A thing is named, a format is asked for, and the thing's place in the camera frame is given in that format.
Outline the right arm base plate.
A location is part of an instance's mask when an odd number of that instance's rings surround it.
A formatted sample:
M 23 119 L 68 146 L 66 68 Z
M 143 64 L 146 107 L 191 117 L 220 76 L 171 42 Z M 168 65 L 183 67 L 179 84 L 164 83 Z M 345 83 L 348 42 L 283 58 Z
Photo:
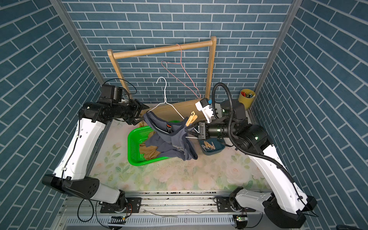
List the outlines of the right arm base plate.
M 227 196 L 216 196 L 213 198 L 213 201 L 218 212 L 256 212 L 254 209 L 241 207 L 234 198 Z

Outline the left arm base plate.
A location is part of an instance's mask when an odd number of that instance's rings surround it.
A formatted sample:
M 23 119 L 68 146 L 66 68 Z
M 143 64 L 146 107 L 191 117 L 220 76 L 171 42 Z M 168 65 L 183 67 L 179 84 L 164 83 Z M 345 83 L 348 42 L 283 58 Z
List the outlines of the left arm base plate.
M 102 203 L 101 213 L 139 213 L 142 198 L 140 197 L 121 197 L 116 203 Z

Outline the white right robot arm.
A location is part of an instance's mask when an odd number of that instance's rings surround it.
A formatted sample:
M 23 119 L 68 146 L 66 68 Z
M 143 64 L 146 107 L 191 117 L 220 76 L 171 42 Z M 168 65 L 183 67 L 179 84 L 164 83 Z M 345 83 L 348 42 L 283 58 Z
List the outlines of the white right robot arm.
M 276 147 L 266 130 L 248 122 L 244 105 L 228 100 L 220 105 L 222 117 L 213 114 L 214 103 L 207 98 L 195 104 L 197 111 L 205 116 L 204 121 L 192 123 L 186 132 L 198 138 L 228 138 L 232 145 L 249 156 L 271 187 L 271 192 L 253 192 L 244 187 L 236 188 L 228 197 L 217 196 L 218 212 L 239 212 L 235 227 L 244 229 L 248 223 L 247 212 L 259 211 L 283 229 L 299 229 L 306 221 L 308 211 L 313 211 L 317 201 L 305 194 L 285 168 Z

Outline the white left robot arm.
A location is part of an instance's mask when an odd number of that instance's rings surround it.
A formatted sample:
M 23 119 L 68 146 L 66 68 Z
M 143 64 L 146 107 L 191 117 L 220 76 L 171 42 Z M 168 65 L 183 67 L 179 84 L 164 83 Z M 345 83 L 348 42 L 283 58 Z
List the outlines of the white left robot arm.
M 43 185 L 63 194 L 100 201 L 113 212 L 126 210 L 124 191 L 87 176 L 88 162 L 105 127 L 118 118 L 129 125 L 136 125 L 143 120 L 141 111 L 148 109 L 148 106 L 137 99 L 128 98 L 123 102 L 124 96 L 130 96 L 125 88 L 103 84 L 98 101 L 87 102 L 82 106 L 68 149 L 54 172 L 43 176 Z

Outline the tan tank top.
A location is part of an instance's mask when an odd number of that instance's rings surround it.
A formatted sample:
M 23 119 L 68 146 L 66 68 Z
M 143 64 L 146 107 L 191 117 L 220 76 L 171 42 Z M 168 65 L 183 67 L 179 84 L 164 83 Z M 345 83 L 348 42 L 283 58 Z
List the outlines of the tan tank top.
M 156 159 L 161 154 L 161 152 L 158 151 L 157 146 L 146 146 L 144 143 L 140 144 L 139 151 L 145 160 Z

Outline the dark grey tank top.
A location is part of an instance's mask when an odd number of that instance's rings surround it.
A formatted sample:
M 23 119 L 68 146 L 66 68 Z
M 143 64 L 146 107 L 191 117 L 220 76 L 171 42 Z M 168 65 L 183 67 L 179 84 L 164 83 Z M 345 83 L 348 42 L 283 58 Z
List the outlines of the dark grey tank top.
M 158 157 L 178 157 L 183 161 L 198 159 L 194 145 L 185 132 L 188 117 L 180 122 L 165 121 L 153 112 L 147 112 L 143 117 L 155 132 L 145 141 L 145 146 L 158 152 Z

